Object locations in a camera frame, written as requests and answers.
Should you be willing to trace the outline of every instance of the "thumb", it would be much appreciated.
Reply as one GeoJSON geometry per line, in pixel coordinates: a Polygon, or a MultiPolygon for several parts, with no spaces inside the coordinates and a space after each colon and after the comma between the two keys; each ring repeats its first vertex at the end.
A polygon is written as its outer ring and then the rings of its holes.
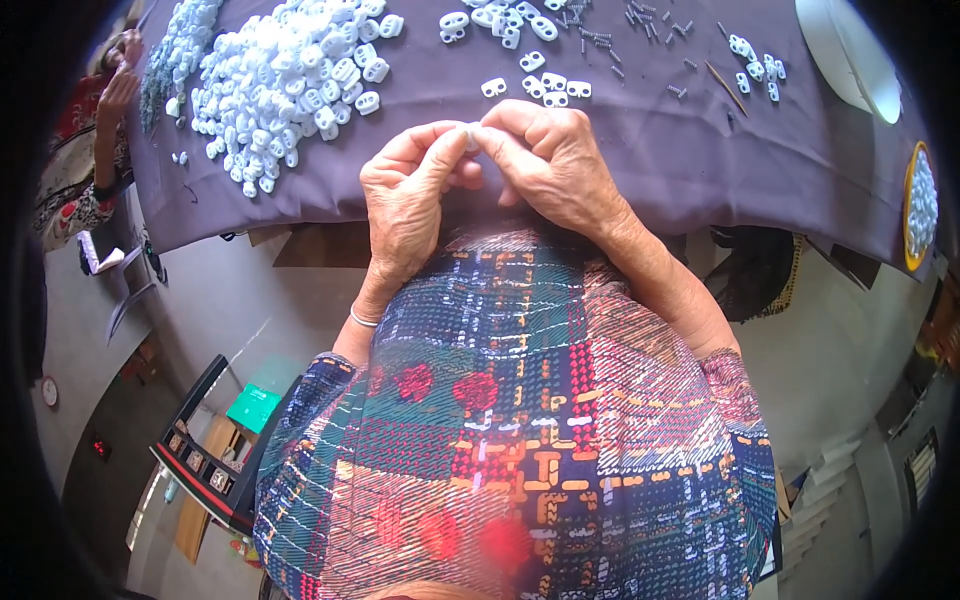
{"type": "Polygon", "coordinates": [[[504,177],[511,183],[522,181],[524,174],[531,174],[547,166],[545,160],[527,150],[511,134],[493,127],[478,127],[471,131],[480,150],[500,167],[504,177]]]}
{"type": "Polygon", "coordinates": [[[457,161],[467,149],[467,130],[456,127],[443,133],[427,149],[420,166],[410,176],[421,183],[436,185],[438,188],[446,181],[457,161]]]}

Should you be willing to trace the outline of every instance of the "forearm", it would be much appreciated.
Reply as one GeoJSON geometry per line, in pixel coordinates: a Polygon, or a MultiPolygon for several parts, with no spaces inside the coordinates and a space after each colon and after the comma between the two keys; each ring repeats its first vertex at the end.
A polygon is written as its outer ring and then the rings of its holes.
{"type": "Polygon", "coordinates": [[[703,359],[720,348],[740,352],[704,284],[643,226],[632,210],[611,223],[598,245],[630,281],[635,300],[659,315],[703,359]]]}
{"type": "MultiPolygon", "coordinates": [[[[379,323],[387,311],[387,304],[399,291],[402,284],[380,274],[375,266],[367,270],[367,277],[360,287],[360,293],[353,301],[353,312],[363,321],[379,323]]],[[[352,317],[340,329],[333,351],[340,354],[357,367],[366,365],[370,360],[370,342],[373,339],[373,327],[361,325],[352,317]]]]}
{"type": "Polygon", "coordinates": [[[107,189],[116,182],[113,166],[116,138],[115,125],[97,124],[93,134],[93,185],[100,189],[107,189]]]}

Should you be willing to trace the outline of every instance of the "round clock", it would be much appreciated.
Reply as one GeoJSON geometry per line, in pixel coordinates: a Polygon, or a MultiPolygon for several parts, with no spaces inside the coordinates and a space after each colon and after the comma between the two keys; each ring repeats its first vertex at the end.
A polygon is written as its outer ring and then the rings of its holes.
{"type": "Polygon", "coordinates": [[[43,394],[43,401],[47,406],[53,408],[57,405],[57,382],[50,375],[40,379],[40,393],[43,394]]]}

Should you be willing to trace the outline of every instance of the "white bowl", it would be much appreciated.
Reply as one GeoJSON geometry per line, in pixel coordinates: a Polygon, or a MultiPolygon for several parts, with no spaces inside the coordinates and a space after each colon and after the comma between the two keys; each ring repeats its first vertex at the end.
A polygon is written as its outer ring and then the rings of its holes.
{"type": "Polygon", "coordinates": [[[884,123],[896,123],[896,69],[856,9],[847,0],[796,0],[796,7],[806,46],[833,91],[884,123]]]}

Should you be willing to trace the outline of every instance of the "green box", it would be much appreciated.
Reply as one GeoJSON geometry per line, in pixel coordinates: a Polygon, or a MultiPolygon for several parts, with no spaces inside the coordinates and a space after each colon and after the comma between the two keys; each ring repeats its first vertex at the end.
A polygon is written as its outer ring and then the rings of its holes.
{"type": "Polygon", "coordinates": [[[243,392],[230,405],[227,410],[227,417],[258,434],[267,424],[267,419],[270,418],[280,400],[281,396],[279,394],[267,392],[252,383],[248,383],[243,392]]]}

